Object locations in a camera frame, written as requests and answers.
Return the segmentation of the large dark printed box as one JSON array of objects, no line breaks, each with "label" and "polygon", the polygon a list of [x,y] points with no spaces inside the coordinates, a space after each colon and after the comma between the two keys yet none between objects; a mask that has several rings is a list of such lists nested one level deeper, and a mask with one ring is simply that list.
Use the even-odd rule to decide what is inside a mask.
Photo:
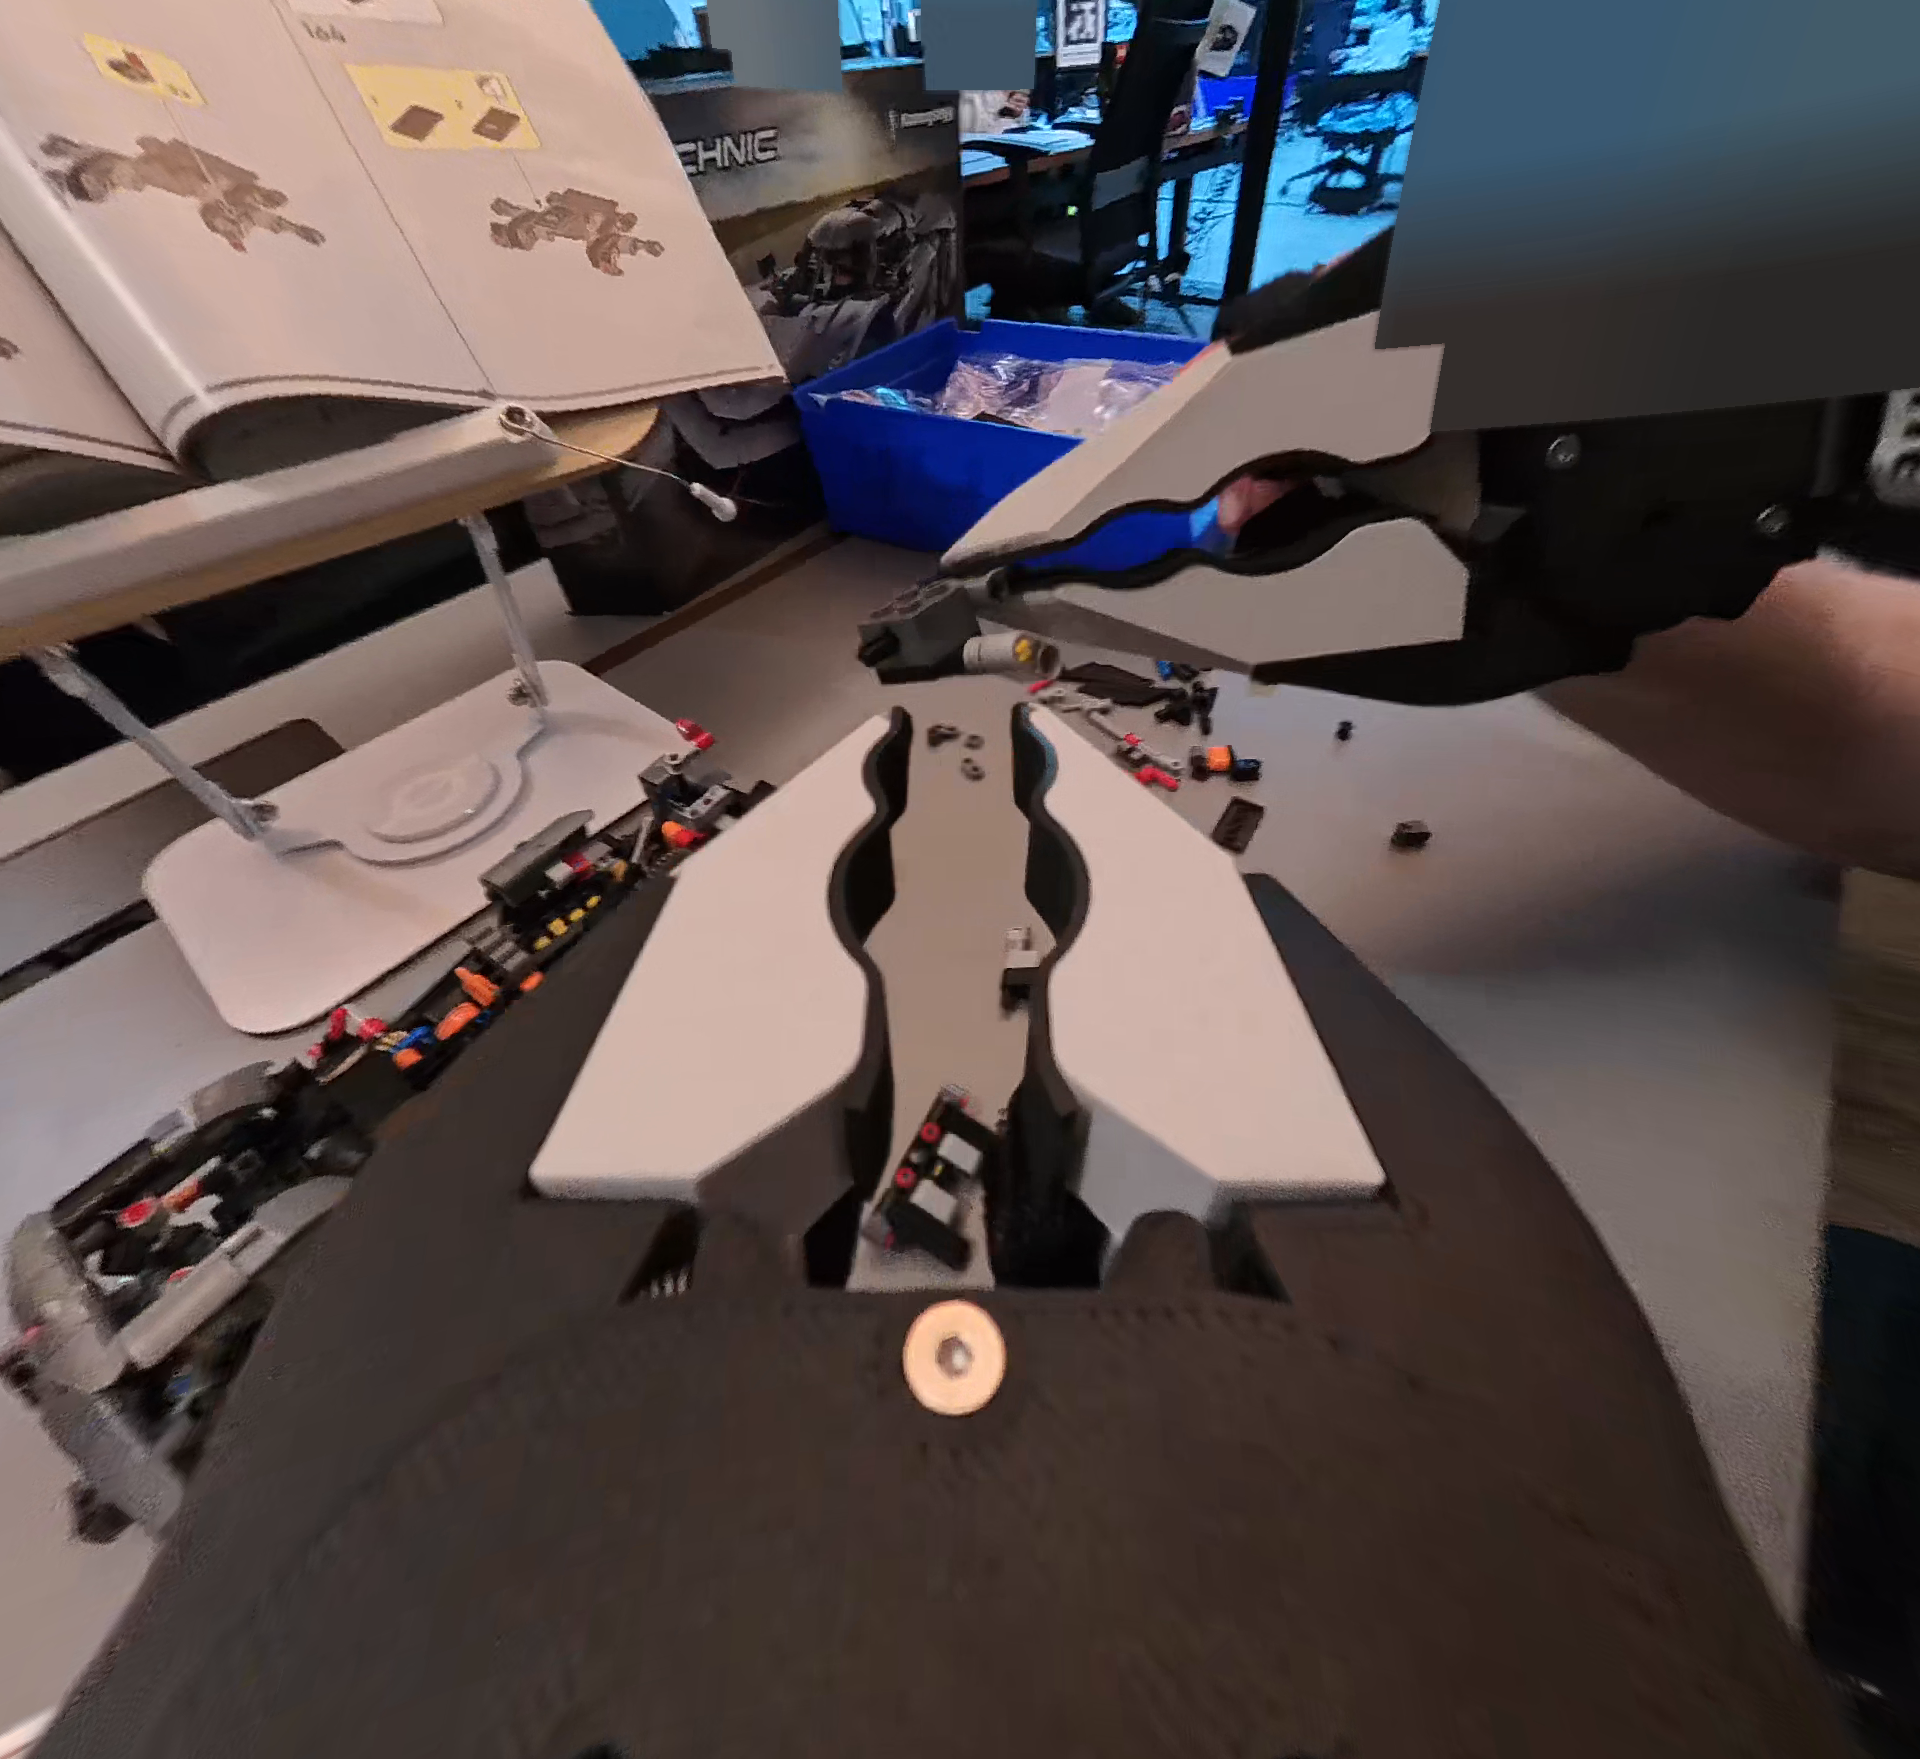
[{"label": "large dark printed box", "polygon": [[[627,465],[526,503],[587,619],[673,613],[824,522],[795,387],[961,306],[957,97],[921,63],[845,67],[834,92],[712,76],[649,94],[781,370],[662,399]],[[682,480],[734,498],[735,522]]]}]

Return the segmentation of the blue plastic bin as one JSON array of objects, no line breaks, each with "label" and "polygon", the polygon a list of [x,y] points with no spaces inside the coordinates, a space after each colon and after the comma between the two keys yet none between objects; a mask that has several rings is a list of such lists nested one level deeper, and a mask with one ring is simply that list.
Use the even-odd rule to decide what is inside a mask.
[{"label": "blue plastic bin", "polygon": [[1042,471],[1079,441],[1046,432],[916,419],[828,401],[830,394],[903,381],[937,385],[973,351],[1041,361],[1186,361],[1202,345],[1188,337],[1018,320],[966,328],[942,320],[793,392],[802,441],[823,485],[834,530],[879,545],[939,552],[1000,498]]}]

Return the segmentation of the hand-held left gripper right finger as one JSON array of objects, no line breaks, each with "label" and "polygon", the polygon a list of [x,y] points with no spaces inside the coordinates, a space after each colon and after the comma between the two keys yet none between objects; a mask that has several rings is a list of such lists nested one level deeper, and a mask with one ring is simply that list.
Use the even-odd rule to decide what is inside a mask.
[{"label": "hand-held left gripper right finger", "polygon": [[996,1282],[1091,1287],[1139,1219],[1368,1205],[1386,1171],[1237,860],[1071,725],[1013,710],[1050,936],[996,1161]]}]

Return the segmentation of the black lego assembly red pins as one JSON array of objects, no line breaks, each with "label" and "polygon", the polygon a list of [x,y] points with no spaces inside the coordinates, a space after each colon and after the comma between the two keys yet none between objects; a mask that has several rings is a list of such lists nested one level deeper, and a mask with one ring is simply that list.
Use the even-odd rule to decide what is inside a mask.
[{"label": "black lego assembly red pins", "polygon": [[868,1207],[858,1238],[888,1256],[971,1266],[971,1219],[985,1205],[1000,1134],[971,1093],[944,1083]]}]

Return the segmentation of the black pole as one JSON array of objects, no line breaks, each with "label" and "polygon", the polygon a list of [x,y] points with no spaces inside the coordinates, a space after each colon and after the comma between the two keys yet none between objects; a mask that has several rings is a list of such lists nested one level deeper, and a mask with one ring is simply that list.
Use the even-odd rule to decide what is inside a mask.
[{"label": "black pole", "polygon": [[1240,155],[1240,181],[1234,201],[1232,234],[1219,305],[1231,306],[1249,294],[1256,277],[1263,211],[1272,152],[1284,111],[1286,76],[1298,35],[1302,0],[1266,0],[1261,23],[1256,88]]}]

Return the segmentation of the person's dark trousers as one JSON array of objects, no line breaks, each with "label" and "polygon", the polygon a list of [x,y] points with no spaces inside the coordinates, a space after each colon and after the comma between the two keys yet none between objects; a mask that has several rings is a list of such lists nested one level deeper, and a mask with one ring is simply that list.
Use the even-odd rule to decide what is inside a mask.
[{"label": "person's dark trousers", "polygon": [[1872,1754],[1917,1750],[1917,1250],[1825,1228],[1805,1632]]}]

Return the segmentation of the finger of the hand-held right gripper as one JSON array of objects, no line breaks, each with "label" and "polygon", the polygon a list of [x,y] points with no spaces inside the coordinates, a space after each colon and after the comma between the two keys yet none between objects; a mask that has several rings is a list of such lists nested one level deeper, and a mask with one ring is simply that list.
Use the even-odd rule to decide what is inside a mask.
[{"label": "finger of the hand-held right gripper", "polygon": [[1063,648],[1252,673],[1458,642],[1466,601],[1452,549],[1420,520],[1383,518],[1277,569],[1184,551],[1135,579],[996,574],[980,619]]},{"label": "finger of the hand-held right gripper", "polygon": [[942,569],[978,576],[1075,547],[1137,508],[1195,507],[1263,459],[1301,455],[1316,476],[1417,449],[1431,430],[1443,349],[1383,349],[1377,330],[1370,312],[1258,349],[1204,349],[1000,498],[947,547]]}]

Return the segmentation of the open instruction booklet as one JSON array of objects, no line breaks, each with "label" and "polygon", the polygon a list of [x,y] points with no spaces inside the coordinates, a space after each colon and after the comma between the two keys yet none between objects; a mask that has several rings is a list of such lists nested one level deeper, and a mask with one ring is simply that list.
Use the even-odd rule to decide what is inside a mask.
[{"label": "open instruction booklet", "polygon": [[1,0],[3,535],[781,376],[584,0]]}]

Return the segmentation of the clear plastic bags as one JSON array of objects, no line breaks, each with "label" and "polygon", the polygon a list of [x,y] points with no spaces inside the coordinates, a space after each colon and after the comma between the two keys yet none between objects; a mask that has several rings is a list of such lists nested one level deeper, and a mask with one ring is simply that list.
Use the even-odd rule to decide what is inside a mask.
[{"label": "clear plastic bags", "polygon": [[1041,361],[973,351],[961,354],[934,387],[871,383],[830,394],[828,401],[916,419],[1022,428],[1083,441],[1133,411],[1186,367],[1186,361]]}]

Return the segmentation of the dark grey lego axle assembly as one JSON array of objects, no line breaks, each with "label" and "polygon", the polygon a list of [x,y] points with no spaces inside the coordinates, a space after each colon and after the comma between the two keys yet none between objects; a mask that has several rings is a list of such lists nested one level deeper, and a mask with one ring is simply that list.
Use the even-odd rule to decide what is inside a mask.
[{"label": "dark grey lego axle assembly", "polygon": [[1058,648],[1020,630],[982,627],[961,582],[911,586],[857,627],[854,658],[886,685],[999,676],[1046,685],[1060,678]]}]

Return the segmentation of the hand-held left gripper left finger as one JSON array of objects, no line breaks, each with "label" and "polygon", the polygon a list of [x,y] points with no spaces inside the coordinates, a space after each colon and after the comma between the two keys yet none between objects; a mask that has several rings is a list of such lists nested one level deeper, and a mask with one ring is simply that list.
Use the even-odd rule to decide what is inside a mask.
[{"label": "hand-held left gripper left finger", "polygon": [[530,1165],[561,1202],[658,1202],[807,1240],[888,1165],[893,1064],[869,951],[895,903],[913,722],[862,719],[682,862]]}]

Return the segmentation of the person's right forearm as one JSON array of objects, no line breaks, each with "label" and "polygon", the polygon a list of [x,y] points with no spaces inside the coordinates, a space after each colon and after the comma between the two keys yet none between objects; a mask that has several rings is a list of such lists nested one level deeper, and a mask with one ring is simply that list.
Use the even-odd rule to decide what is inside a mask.
[{"label": "person's right forearm", "polygon": [[1740,619],[1643,637],[1542,689],[1559,716],[1812,860],[1917,875],[1917,585],[1818,557]]}]

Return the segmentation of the large lego vehicle model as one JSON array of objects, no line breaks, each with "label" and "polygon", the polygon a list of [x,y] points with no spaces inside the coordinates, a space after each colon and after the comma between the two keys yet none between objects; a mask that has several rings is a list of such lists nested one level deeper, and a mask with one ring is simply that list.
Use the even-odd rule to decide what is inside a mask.
[{"label": "large lego vehicle model", "polygon": [[563,815],[480,878],[480,907],[311,1034],[263,1040],[3,1231],[3,1394],[68,1464],[67,1528],[157,1536],[260,1327],[406,1108],[634,892],[775,793],[692,719],[603,824]]}]

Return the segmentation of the black office chair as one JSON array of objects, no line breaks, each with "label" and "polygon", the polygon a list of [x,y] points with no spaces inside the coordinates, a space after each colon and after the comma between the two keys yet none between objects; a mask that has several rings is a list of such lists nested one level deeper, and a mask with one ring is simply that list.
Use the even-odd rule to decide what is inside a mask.
[{"label": "black office chair", "polygon": [[1087,320],[1120,312],[1156,263],[1159,167],[1212,0],[1137,0],[1133,37],[1100,100],[1079,181],[1079,263],[1071,305]]}]

